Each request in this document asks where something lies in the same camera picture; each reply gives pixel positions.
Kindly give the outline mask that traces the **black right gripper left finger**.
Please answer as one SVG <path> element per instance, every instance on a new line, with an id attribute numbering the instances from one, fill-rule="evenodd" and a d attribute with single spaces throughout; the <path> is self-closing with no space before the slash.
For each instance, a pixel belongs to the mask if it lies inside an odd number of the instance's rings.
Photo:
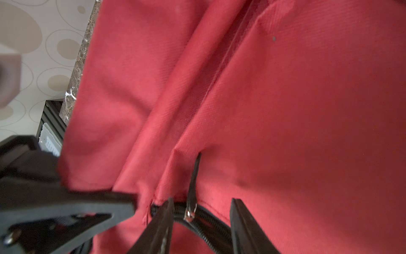
<path id="1" fill-rule="evenodd" d="M 127 254 L 168 254 L 174 223 L 174 202 L 170 198 L 140 235 Z"/>

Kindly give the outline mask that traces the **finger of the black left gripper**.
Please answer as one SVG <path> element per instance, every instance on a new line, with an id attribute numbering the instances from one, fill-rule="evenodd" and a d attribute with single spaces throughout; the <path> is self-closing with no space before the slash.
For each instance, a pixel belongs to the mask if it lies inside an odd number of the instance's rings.
<path id="1" fill-rule="evenodd" d="M 1 253 L 67 254 L 135 214 L 132 196 L 62 186 L 58 158 L 34 136 L 1 142 Z"/>

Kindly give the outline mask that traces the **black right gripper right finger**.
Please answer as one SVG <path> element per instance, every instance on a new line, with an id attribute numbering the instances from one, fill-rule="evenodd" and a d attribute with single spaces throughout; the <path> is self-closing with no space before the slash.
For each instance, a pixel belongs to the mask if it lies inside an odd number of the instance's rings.
<path id="1" fill-rule="evenodd" d="M 241 199 L 232 199 L 230 222 L 235 254 L 279 254 Z"/>

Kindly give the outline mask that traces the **red backpack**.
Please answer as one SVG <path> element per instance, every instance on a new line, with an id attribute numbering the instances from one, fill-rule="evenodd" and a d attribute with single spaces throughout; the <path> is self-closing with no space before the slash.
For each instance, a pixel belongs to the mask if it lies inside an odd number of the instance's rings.
<path id="1" fill-rule="evenodd" d="M 124 254 L 168 198 L 284 254 L 406 251 L 405 1 L 102 1 L 59 170 L 129 193 Z"/>

